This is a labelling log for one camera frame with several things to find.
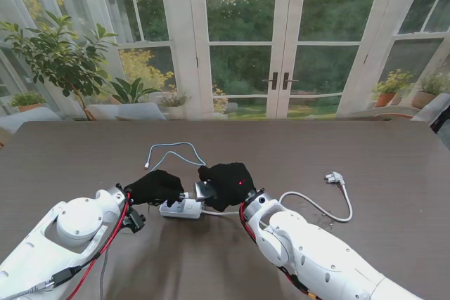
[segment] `gray cable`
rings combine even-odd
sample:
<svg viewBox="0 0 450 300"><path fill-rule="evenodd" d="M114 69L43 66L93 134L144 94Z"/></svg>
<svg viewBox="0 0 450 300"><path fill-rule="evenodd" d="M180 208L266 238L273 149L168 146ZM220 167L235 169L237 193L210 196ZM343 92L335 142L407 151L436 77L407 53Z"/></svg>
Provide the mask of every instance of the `gray cable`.
<svg viewBox="0 0 450 300"><path fill-rule="evenodd" d="M103 267L101 268L101 274L100 274L100 299L104 300L103 298L103 277L105 276L105 270L106 270L106 264L108 263L108 251L110 250L110 247L105 251L105 260L103 260Z"/></svg>
<svg viewBox="0 0 450 300"><path fill-rule="evenodd" d="M7 296L6 298L3 298L3 300L13 300L13 299L17 299L20 296L24 296L27 294L33 294L33 293L37 293L40 292L44 289L49 289L51 287L53 287L54 283L52 281L44 281L44 282L40 282L39 284L37 284L36 286L33 286L29 289L27 289L26 291L22 291L10 296Z"/></svg>
<svg viewBox="0 0 450 300"><path fill-rule="evenodd" d="M319 209L320 211L322 211L324 214L326 214L326 215L327 215L328 217L330 217L331 219L334 219L335 221L339 221L340 223L346 223L346 222L352 220L352 218L353 218L353 208L352 208L352 203L350 203L349 195L347 194L347 189L345 188L345 184L344 184L344 183L341 183L340 185L341 185L341 187L342 187L342 192L344 193L344 198L345 198L345 201L347 202L347 206L349 207L349 216L348 216L347 218L345 218L345 219L338 218L338 217L332 215L330 212L326 211L323 207L321 207L320 205L318 205L318 204L317 204L315 201L313 201L311 198L309 198L309 197L303 195L302 193L297 193L297 192L295 192L295 191L289 191L289 192L287 192L287 193L283 193L278 201L279 201L280 204L281 204L281 202L284 200L284 198L285 198L286 196L289 196L289 195L299 196L299 197L301 197L301 198L307 200L308 202L310 202L312 205L314 205L317 209Z"/></svg>

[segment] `plant pot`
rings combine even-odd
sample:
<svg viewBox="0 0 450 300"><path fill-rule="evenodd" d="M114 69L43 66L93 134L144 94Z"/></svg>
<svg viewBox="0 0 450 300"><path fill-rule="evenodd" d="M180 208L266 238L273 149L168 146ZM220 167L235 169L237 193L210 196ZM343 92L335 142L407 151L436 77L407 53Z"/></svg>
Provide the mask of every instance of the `plant pot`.
<svg viewBox="0 0 450 300"><path fill-rule="evenodd" d="M435 99L436 95L426 93L424 91L418 91L415 96L413 97L413 100L411 101L411 105L413 107L422 109L425 107L428 103L433 101Z"/></svg>
<svg viewBox="0 0 450 300"><path fill-rule="evenodd" d="M19 112L26 112L27 110L31 110L31 109L35 109L35 108L39 108L42 107L41 103L35 103L34 105L20 105L19 108Z"/></svg>
<svg viewBox="0 0 450 300"><path fill-rule="evenodd" d="M397 93L381 93L380 96L378 96L375 108L385 107L394 98L395 94Z"/></svg>
<svg viewBox="0 0 450 300"><path fill-rule="evenodd" d="M391 105L398 105L400 104L403 96L400 93L395 94L394 98L391 101Z"/></svg>
<svg viewBox="0 0 450 300"><path fill-rule="evenodd" d="M170 119L184 119L183 106L180 107L166 107L166 112L169 114Z"/></svg>

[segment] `lawn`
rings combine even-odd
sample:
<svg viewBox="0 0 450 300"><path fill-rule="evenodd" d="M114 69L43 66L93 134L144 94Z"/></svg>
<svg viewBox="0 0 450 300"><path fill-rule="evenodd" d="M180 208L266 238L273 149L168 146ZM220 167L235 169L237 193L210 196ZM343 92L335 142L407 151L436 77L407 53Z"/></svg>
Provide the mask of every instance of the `lawn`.
<svg viewBox="0 0 450 300"><path fill-rule="evenodd" d="M320 105L309 107L307 105L290 105L288 119L334 119L338 105ZM266 105L240 105L237 112L228 114L228 119L266 119Z"/></svg>

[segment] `white power strip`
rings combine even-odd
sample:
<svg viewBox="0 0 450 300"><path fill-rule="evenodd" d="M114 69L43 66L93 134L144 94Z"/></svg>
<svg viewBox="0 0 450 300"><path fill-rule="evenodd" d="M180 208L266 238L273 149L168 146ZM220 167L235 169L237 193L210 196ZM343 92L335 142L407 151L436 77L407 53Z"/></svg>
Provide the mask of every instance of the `white power strip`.
<svg viewBox="0 0 450 300"><path fill-rule="evenodd" d="M186 198L183 202L175 202L171 207L164 202L160 206L160 213L163 217L199 219L202 214L202 202Z"/></svg>

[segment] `table surface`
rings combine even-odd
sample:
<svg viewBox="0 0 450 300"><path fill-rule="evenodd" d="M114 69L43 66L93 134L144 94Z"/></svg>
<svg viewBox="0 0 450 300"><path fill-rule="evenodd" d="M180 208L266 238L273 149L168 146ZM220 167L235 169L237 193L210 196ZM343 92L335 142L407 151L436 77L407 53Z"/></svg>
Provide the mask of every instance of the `table surface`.
<svg viewBox="0 0 450 300"><path fill-rule="evenodd" d="M148 148L192 142L208 164L243 162L258 188L288 190L354 219L335 223L304 200L286 205L424 299L448 299L450 152L421 122L29 122L0 150L0 261L61 200L94 197L146 173ZM179 152L194 159L187 146ZM155 151L152 162L164 154ZM196 168L167 157L161 169L193 190ZM136 235L113 242L106 299L308 299L266 261L235 216L164 219L153 207ZM102 259L78 299L98 299Z"/></svg>

